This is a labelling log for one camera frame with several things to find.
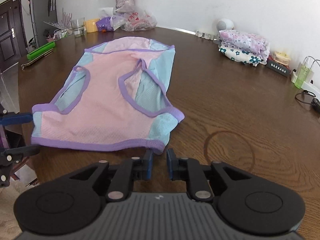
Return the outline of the green long box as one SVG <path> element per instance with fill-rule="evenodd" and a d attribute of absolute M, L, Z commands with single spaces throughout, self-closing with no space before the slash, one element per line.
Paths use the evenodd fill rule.
<path fill-rule="evenodd" d="M 53 49 L 55 47 L 55 42 L 49 42 L 35 50 L 33 50 L 32 52 L 30 52 L 29 54 L 27 54 L 27 59 L 28 60 L 33 60 L 35 58 L 37 58 L 38 56 L 46 53 L 47 51 Z"/>

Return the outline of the pink blue purple mesh vest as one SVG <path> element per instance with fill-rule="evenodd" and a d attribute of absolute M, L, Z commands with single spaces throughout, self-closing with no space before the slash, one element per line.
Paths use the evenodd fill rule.
<path fill-rule="evenodd" d="M 174 57 L 174 46 L 134 36 L 86 49 L 51 102 L 33 106 L 31 143 L 162 153 L 184 119 L 167 97 Z"/>

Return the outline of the yellow small item on box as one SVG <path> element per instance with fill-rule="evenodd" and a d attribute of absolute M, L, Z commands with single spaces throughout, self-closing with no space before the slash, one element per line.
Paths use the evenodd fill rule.
<path fill-rule="evenodd" d="M 279 64 L 284 66 L 288 66 L 290 64 L 291 58 L 286 53 L 274 51 L 271 56 L 273 61 Z"/>

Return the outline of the green liquid bottle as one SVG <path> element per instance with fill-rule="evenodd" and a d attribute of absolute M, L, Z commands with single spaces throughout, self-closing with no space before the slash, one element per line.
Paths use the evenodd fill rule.
<path fill-rule="evenodd" d="M 297 69 L 297 78 L 294 85 L 301 89 L 304 83 L 310 83 L 311 79 L 314 76 L 314 72 L 308 64 L 300 64 Z"/>

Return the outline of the dark brown door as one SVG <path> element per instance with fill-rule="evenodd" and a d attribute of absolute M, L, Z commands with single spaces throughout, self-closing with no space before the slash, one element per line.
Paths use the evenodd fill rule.
<path fill-rule="evenodd" d="M 1 72 L 27 54 L 21 0 L 6 0 L 0 10 Z"/>

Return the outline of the white power strip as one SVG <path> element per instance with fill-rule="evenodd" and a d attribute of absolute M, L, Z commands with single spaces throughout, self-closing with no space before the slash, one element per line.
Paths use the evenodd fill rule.
<path fill-rule="evenodd" d="M 290 79 L 291 79 L 291 82 L 292 82 L 292 83 L 295 83 L 295 81 L 296 81 L 296 79 L 297 79 L 297 73 L 296 73 L 296 72 L 292 72 Z M 311 83 L 311 82 L 305 82 L 305 81 L 304 81 L 304 83 L 302 84 L 302 89 L 308 90 L 308 91 L 311 91 L 311 92 L 314 92 L 315 94 L 320 92 L 319 88 L 316 87 L 316 86 L 315 86 L 313 83 Z"/>

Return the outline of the grey refrigerator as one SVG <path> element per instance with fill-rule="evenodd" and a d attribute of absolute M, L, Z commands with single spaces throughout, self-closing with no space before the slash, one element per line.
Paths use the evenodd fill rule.
<path fill-rule="evenodd" d="M 36 47 L 39 48 L 53 38 L 57 23 L 55 0 L 29 0 L 31 25 Z"/>

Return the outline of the clear plastic bag red print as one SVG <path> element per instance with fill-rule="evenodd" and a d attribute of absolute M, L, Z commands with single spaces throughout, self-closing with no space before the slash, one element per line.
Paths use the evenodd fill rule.
<path fill-rule="evenodd" d="M 118 12 L 115 14 L 121 17 L 123 31 L 146 31 L 156 27 L 157 20 L 153 15 L 150 15 L 145 10 L 133 10 L 127 12 Z"/>

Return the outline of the clear drinking glass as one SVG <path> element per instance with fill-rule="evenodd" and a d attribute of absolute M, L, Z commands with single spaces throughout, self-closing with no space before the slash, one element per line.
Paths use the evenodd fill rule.
<path fill-rule="evenodd" d="M 81 37 L 85 34 L 85 18 L 71 20 L 72 31 L 75 37 Z"/>

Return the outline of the purple tissue pack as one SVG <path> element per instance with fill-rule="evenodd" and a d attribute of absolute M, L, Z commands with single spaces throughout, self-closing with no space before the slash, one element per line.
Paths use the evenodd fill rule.
<path fill-rule="evenodd" d="M 99 32 L 107 32 L 107 31 L 115 31 L 116 25 L 115 25 L 115 17 L 114 16 L 108 16 L 105 18 L 100 19 L 96 23 L 97 30 Z"/>

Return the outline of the black labelled box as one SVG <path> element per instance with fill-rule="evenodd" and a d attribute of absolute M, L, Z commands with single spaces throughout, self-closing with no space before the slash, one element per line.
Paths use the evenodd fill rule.
<path fill-rule="evenodd" d="M 290 74 L 291 74 L 291 70 L 289 68 L 287 68 L 286 66 L 280 64 L 280 63 L 277 63 L 276 61 L 274 61 L 272 59 L 272 57 L 269 57 L 267 59 L 267 68 L 277 72 L 278 74 L 281 74 L 282 76 L 285 76 L 285 77 L 289 77 Z"/>

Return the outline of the folded white flower-print cloth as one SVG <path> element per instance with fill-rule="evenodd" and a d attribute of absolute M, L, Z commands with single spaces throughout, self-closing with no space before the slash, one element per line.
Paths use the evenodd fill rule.
<path fill-rule="evenodd" d="M 219 52 L 234 62 L 252 64 L 255 67 L 258 64 L 267 65 L 266 60 L 263 60 L 261 57 L 239 48 L 220 46 Z"/>

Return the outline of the folded purple floral cloth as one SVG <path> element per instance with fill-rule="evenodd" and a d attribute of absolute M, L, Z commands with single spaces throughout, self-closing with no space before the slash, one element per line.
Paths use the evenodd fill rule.
<path fill-rule="evenodd" d="M 266 60 L 270 55 L 270 43 L 260 35 L 235 29 L 219 31 L 221 44 L 225 47 L 239 48 Z"/>

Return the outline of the white round robot speaker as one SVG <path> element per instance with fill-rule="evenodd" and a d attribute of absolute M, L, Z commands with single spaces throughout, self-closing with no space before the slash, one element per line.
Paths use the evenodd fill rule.
<path fill-rule="evenodd" d="M 235 25 L 232 20 L 227 18 L 221 18 L 216 23 L 217 31 L 221 30 L 232 30 L 235 28 Z"/>

